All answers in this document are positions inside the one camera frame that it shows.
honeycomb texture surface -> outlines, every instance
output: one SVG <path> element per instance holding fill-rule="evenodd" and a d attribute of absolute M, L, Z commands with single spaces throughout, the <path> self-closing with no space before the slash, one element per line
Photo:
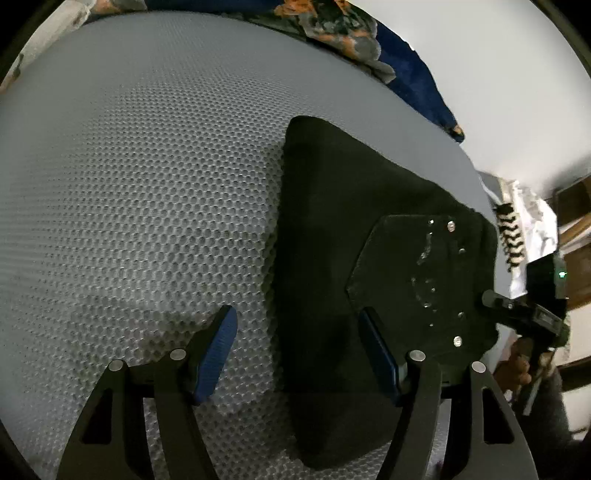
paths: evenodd
<path fill-rule="evenodd" d="M 238 336 L 195 409 L 220 478 L 375 477 L 387 446 L 307 469 L 280 393 L 271 281 L 282 143 L 296 115 L 333 122 L 494 220 L 461 149 L 384 85 L 244 22 L 99 20 L 3 97 L 0 418 L 41 479 L 55 478 L 111 359 L 157 360 L 222 304 L 238 310 Z M 145 416 L 166 479 L 152 401 Z"/>

metal screw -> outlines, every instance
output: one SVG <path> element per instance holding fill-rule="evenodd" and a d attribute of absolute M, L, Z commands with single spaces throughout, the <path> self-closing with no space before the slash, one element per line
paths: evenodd
<path fill-rule="evenodd" d="M 182 360 L 187 356 L 187 352 L 185 352 L 182 348 L 177 348 L 170 352 L 170 358 L 173 360 Z"/>
<path fill-rule="evenodd" d="M 479 374 L 483 374 L 486 372 L 486 365 L 482 362 L 472 362 L 472 369 Z"/>
<path fill-rule="evenodd" d="M 123 368 L 123 360 L 113 360 L 109 364 L 109 370 L 111 370 L 112 372 L 118 372 L 122 368 Z"/>
<path fill-rule="evenodd" d="M 425 355 L 420 350 L 411 350 L 410 353 L 408 354 L 408 357 L 411 360 L 414 360 L 415 362 L 422 362 L 427 358 L 427 355 Z"/>

